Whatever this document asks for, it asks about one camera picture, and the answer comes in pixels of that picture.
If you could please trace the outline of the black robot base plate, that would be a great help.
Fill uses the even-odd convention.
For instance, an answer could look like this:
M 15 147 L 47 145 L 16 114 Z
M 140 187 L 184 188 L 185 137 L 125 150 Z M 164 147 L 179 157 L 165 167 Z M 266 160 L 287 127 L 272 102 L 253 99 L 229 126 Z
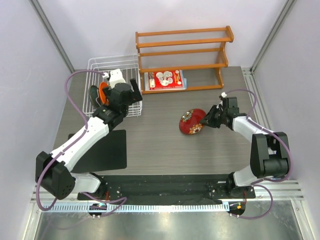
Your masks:
M 227 174 L 103 175 L 91 194 L 98 200 L 126 197 L 126 205 L 218 205 L 223 199 L 254 199 L 254 188 L 238 187 Z

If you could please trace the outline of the white wire dish rack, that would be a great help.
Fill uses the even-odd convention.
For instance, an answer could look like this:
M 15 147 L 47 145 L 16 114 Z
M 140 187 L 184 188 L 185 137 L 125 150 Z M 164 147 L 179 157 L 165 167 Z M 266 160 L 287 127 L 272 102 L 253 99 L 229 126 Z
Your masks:
M 88 60 L 87 69 L 93 71 L 86 74 L 82 104 L 82 112 L 88 117 L 91 117 L 96 109 L 91 103 L 91 86 L 99 87 L 102 82 L 111 81 L 110 85 L 114 87 L 116 77 L 122 76 L 123 81 L 127 84 L 130 84 L 131 79 L 135 79 L 137 87 L 141 89 L 137 54 L 92 57 Z

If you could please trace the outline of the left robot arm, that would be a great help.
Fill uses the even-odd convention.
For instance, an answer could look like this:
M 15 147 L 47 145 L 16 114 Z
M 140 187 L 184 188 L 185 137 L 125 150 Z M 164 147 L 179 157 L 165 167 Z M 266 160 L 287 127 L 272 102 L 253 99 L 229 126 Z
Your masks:
M 106 137 L 128 115 L 129 106 L 140 102 L 142 95 L 137 81 L 119 82 L 104 90 L 107 104 L 98 107 L 86 124 L 67 142 L 50 153 L 36 157 L 36 194 L 44 188 L 58 200 L 70 193 L 89 193 L 100 200 L 107 192 L 102 181 L 91 173 L 72 173 L 81 157 L 99 140 Z

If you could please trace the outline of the dark teal plate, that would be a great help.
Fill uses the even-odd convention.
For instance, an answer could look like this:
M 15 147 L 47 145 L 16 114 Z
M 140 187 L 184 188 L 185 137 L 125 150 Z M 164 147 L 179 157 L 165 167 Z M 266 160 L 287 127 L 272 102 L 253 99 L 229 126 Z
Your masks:
M 101 98 L 99 95 L 99 88 L 95 85 L 91 85 L 89 88 L 89 98 L 91 104 L 95 107 L 98 108 L 102 105 Z

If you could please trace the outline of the red floral plate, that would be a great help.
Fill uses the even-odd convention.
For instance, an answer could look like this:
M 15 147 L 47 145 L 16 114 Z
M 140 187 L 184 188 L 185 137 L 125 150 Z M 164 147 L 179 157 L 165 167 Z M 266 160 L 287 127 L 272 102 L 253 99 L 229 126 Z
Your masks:
M 190 109 L 183 114 L 179 121 L 179 130 L 185 135 L 199 133 L 204 125 L 200 121 L 206 116 L 206 112 L 200 108 Z

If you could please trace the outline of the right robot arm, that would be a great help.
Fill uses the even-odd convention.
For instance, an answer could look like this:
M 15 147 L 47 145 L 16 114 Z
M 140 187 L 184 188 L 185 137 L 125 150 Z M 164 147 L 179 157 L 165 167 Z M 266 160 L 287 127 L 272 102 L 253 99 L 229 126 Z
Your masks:
M 241 113 L 236 97 L 219 97 L 221 102 L 213 105 L 200 121 L 205 126 L 220 128 L 222 125 L 242 135 L 251 144 L 249 165 L 228 175 L 226 193 L 233 198 L 243 198 L 253 184 L 264 180 L 280 182 L 291 173 L 291 153 L 288 136 L 259 125 Z

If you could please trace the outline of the orange plate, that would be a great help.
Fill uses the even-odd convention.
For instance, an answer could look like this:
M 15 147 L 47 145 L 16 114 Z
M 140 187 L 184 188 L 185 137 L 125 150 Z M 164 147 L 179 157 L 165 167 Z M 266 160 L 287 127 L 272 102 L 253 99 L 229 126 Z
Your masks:
M 99 93 L 101 103 L 107 106 L 109 105 L 109 100 L 107 98 L 106 93 L 108 92 L 109 88 L 110 86 L 108 85 L 108 83 L 104 81 L 100 83 L 98 88 L 98 93 Z

